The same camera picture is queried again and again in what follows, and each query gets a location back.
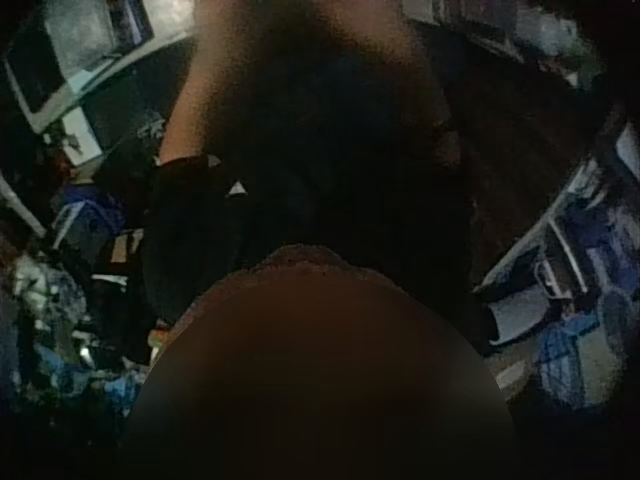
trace wooden floor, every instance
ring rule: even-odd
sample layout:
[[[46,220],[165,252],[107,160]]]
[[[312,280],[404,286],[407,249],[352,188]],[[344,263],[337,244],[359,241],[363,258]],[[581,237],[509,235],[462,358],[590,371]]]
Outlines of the wooden floor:
[[[568,180],[587,147],[585,119],[568,85],[503,60],[475,62],[449,93],[476,207],[476,285]]]

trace bare skin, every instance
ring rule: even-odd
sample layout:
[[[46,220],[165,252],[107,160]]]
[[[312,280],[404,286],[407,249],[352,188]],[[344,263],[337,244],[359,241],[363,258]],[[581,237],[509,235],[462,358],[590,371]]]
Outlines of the bare skin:
[[[307,8],[302,0],[200,0],[196,10],[197,48],[182,93],[174,107],[160,150],[160,164],[204,153],[206,139],[221,116],[224,92],[259,57],[274,30]],[[424,153],[428,132],[450,117],[428,51],[406,21],[399,0],[314,0],[313,13],[344,45],[370,58],[387,77],[401,102],[406,141]],[[455,133],[435,145],[435,161],[458,165],[460,147]]]

